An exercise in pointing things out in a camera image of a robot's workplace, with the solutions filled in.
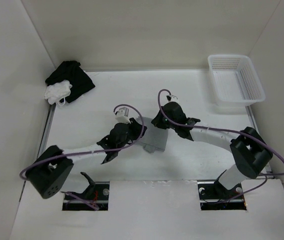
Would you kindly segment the grey tank top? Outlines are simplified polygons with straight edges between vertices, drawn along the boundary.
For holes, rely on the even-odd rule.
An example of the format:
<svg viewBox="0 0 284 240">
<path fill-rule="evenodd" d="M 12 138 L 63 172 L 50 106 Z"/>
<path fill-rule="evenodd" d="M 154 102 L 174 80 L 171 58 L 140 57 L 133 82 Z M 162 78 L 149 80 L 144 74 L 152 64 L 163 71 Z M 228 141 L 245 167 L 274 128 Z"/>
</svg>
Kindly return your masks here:
<svg viewBox="0 0 284 240">
<path fill-rule="evenodd" d="M 143 117 L 142 119 L 147 130 L 136 144 L 142 146 L 150 154 L 156 151 L 164 152 L 168 140 L 168 130 L 155 127 L 151 123 L 152 119 L 149 117 Z"/>
</svg>

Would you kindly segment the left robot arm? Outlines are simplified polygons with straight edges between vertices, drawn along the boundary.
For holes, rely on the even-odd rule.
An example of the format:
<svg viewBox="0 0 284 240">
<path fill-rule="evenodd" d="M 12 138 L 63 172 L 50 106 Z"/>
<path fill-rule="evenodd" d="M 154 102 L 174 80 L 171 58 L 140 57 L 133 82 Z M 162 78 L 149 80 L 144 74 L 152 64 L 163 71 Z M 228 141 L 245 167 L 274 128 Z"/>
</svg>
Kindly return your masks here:
<svg viewBox="0 0 284 240">
<path fill-rule="evenodd" d="M 111 162 L 119 151 L 130 147 L 142 138 L 147 130 L 144 120 L 130 118 L 128 123 L 117 123 L 113 129 L 94 145 L 78 149 L 48 147 L 21 175 L 28 180 L 43 199 L 59 192 L 74 165 L 94 156 L 103 156 L 102 164 Z"/>
</svg>

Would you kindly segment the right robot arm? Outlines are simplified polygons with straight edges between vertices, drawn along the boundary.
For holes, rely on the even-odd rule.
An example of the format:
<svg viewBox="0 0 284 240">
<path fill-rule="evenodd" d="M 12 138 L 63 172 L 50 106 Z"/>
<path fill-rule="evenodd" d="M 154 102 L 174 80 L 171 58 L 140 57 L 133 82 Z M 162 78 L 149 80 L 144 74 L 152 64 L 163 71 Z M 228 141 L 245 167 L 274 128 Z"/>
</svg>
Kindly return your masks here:
<svg viewBox="0 0 284 240">
<path fill-rule="evenodd" d="M 229 151 L 234 164 L 225 170 L 214 184 L 204 189 L 206 195 L 216 194 L 220 198 L 227 197 L 232 190 L 246 179 L 255 179 L 266 164 L 272 159 L 273 153 L 260 143 L 263 139 L 257 131 L 246 127 L 237 138 L 228 133 L 201 128 L 197 123 L 200 119 L 187 117 L 182 107 L 171 101 L 161 107 L 151 123 L 159 129 L 173 129 L 183 139 L 203 142 Z"/>
</svg>

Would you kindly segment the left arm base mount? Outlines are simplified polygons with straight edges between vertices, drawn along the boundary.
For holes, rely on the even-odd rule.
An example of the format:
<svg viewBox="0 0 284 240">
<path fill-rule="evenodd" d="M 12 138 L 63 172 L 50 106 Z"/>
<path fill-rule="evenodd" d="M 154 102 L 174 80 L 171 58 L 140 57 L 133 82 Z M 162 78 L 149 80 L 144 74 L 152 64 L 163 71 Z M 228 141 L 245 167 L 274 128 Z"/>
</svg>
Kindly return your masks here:
<svg viewBox="0 0 284 240">
<path fill-rule="evenodd" d="M 82 177 L 69 175 L 60 192 L 64 194 L 64 211 L 107 211 L 110 183 L 94 181 L 85 172 Z"/>
</svg>

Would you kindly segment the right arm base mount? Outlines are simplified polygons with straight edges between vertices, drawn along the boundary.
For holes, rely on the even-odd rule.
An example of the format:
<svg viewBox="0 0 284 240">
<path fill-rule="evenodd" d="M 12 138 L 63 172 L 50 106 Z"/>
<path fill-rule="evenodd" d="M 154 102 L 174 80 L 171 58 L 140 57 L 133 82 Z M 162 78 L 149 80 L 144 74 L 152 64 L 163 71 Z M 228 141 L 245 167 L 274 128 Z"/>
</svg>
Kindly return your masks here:
<svg viewBox="0 0 284 240">
<path fill-rule="evenodd" d="M 246 210 L 242 185 L 239 183 L 231 190 L 224 189 L 212 181 L 199 181 L 197 183 L 200 208 L 202 211 Z"/>
</svg>

